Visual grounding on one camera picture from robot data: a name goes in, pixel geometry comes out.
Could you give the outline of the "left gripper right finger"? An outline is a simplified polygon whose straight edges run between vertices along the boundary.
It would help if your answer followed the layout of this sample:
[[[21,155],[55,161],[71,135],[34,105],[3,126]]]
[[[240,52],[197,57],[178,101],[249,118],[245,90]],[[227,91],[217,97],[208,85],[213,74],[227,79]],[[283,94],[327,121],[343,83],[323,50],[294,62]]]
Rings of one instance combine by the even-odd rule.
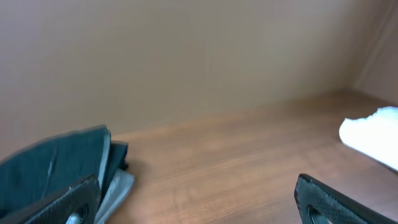
[[[294,198],[303,224],[397,224],[308,174],[298,176]]]

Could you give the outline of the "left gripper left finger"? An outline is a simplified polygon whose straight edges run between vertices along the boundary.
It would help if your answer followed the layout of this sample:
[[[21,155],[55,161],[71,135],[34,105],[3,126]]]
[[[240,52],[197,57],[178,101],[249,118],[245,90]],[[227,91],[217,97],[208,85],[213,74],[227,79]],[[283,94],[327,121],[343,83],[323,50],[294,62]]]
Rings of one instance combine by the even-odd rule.
[[[4,224],[90,223],[93,224],[101,198],[94,176],[80,179],[32,205],[1,219]]]

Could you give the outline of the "black shorts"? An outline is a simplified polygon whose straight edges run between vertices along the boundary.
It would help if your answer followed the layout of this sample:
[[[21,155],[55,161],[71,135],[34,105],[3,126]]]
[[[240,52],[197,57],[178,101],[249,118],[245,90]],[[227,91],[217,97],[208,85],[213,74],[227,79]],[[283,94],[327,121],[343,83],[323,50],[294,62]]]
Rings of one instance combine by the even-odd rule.
[[[1,217],[94,175],[104,197],[128,144],[112,141],[106,126],[44,139],[1,161]]]

